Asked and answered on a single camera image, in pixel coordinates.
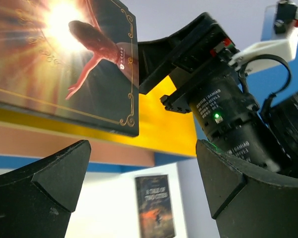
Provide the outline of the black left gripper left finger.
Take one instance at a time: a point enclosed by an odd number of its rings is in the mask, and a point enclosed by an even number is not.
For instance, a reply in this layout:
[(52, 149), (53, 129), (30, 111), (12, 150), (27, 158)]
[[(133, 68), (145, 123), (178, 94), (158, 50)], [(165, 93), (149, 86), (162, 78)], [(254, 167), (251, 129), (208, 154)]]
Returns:
[(0, 238), (63, 238), (75, 211), (91, 146), (80, 140), (0, 175)]

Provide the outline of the Three Days to See book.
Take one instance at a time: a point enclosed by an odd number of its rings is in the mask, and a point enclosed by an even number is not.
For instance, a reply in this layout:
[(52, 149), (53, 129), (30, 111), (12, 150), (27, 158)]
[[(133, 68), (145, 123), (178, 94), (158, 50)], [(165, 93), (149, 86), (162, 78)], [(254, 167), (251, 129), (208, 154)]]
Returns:
[(0, 108), (135, 137), (136, 18), (119, 0), (0, 0)]

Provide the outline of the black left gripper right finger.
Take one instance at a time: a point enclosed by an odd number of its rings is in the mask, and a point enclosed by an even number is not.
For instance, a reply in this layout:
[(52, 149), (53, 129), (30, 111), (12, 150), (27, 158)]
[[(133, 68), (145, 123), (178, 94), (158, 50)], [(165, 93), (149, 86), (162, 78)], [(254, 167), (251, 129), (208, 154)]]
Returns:
[(227, 154), (206, 140), (196, 153), (222, 238), (298, 238), (298, 178)]

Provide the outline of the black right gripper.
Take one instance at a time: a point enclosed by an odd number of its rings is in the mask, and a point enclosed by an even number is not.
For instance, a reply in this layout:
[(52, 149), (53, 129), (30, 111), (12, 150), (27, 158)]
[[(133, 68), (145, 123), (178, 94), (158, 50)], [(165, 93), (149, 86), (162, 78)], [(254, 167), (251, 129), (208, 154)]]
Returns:
[(165, 109), (193, 113), (207, 139), (223, 151), (272, 172), (298, 178), (298, 92), (259, 104), (247, 85), (246, 65), (228, 64), (236, 48), (204, 12), (168, 37), (138, 43), (139, 93), (146, 95), (174, 69), (176, 91)]

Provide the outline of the Tale of Two Cities book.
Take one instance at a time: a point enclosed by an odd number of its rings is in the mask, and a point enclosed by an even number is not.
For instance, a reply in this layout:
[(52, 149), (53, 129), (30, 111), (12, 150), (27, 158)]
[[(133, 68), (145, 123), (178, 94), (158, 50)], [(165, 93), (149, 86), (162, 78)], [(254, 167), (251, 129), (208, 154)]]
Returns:
[(174, 238), (168, 175), (136, 177), (135, 183), (141, 237)]

